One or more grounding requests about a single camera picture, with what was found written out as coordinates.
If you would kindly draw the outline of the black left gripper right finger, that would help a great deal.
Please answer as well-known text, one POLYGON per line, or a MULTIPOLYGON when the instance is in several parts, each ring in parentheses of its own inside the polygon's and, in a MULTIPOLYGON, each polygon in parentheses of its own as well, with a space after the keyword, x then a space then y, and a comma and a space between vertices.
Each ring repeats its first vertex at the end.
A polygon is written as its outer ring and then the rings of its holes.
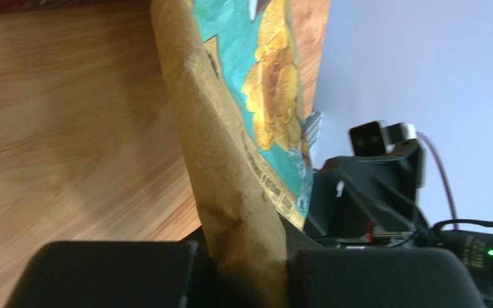
POLYGON ((294 307, 484 307, 466 267, 435 248, 304 250, 288 275, 294 307))

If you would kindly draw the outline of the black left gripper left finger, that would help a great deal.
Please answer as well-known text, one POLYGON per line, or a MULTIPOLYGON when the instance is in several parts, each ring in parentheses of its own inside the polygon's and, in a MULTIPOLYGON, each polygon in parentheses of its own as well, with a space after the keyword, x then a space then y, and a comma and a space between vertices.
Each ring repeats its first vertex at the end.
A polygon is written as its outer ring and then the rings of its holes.
POLYGON ((6 307, 215 307, 196 242, 57 241, 28 262, 6 307))

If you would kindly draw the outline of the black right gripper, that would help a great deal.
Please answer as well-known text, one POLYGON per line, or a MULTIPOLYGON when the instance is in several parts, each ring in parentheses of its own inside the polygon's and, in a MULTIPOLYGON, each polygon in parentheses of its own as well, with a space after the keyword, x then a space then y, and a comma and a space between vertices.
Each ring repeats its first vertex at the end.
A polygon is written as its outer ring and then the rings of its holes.
POLYGON ((314 173, 304 233, 324 246, 372 244, 376 230, 400 241, 426 234, 429 223, 417 205, 424 161, 415 139, 376 157, 330 158, 314 173))

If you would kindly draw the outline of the tan kettle chips bag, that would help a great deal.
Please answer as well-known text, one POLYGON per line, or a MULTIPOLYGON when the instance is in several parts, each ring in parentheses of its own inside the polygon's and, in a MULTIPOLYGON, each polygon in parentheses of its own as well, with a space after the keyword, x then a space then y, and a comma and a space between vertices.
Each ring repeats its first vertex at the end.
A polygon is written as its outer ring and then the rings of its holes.
POLYGON ((153 1, 150 17, 208 253, 248 304, 289 307, 286 236, 313 183, 291 3, 153 1))

